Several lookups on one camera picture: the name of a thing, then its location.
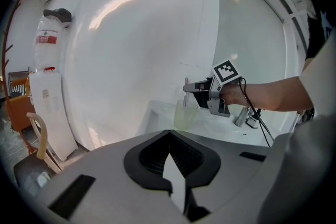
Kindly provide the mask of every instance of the black and white square marker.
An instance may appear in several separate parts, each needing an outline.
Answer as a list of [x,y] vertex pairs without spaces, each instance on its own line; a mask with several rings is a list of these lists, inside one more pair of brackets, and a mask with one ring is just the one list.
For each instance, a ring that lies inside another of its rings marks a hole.
[[237,68],[230,59],[226,59],[225,61],[213,66],[212,72],[221,86],[241,77],[241,74],[238,72]]

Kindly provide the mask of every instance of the white sink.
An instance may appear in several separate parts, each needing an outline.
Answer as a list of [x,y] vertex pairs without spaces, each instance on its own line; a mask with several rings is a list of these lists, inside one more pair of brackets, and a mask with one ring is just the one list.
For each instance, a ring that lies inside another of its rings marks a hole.
[[[137,135],[161,130],[178,130],[174,126],[175,105],[151,100],[138,129]],[[246,124],[237,127],[235,117],[225,118],[210,114],[208,109],[200,108],[192,126],[184,130],[189,133],[240,144],[267,146],[260,128],[252,129]],[[269,128],[273,137],[279,132]]]

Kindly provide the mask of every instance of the forearm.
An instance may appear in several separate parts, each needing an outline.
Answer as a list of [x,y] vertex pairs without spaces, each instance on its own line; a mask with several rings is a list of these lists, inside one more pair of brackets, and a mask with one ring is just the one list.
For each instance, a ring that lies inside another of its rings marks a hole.
[[[298,77],[265,84],[247,84],[246,93],[255,108],[271,111],[297,111],[313,107],[313,104]],[[228,102],[249,105],[239,85],[223,87],[222,98]]]

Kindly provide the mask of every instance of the black cable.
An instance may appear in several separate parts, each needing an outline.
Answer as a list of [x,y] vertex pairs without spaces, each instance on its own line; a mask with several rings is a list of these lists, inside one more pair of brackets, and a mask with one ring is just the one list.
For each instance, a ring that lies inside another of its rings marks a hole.
[[[243,89],[243,87],[242,87],[242,85],[241,85],[241,80],[244,80],[244,89]],[[262,125],[261,125],[261,122],[263,122],[263,121],[261,120],[259,114],[258,114],[257,111],[255,110],[254,106],[252,105],[250,99],[249,99],[248,96],[247,96],[247,93],[246,93],[246,79],[245,79],[245,78],[243,78],[243,77],[239,78],[239,87],[240,87],[241,92],[243,93],[243,96],[244,96],[245,100],[246,100],[247,103],[250,105],[250,107],[251,107],[253,113],[254,113],[255,115],[257,115],[257,117],[258,117],[258,121],[259,121],[259,125],[260,125],[260,128],[261,128],[261,130],[262,130],[262,133],[263,133],[263,135],[264,135],[264,138],[265,138],[265,140],[266,140],[266,143],[267,143],[268,147],[271,147],[271,146],[269,145],[268,141],[267,141],[266,134],[265,134],[264,129],[263,129]],[[269,136],[272,138],[272,136],[271,136],[271,134],[270,134],[268,128],[266,127],[265,123],[263,122],[262,124],[263,124],[263,126],[265,127],[266,131],[268,132]]]

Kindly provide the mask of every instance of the gray baseball cap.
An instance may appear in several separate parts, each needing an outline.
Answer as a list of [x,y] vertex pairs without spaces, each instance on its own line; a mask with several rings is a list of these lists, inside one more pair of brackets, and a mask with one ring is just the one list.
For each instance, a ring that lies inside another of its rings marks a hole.
[[55,16],[57,17],[62,23],[69,23],[71,22],[72,15],[71,12],[66,10],[65,8],[58,8],[54,10],[45,9],[43,11],[43,16]]

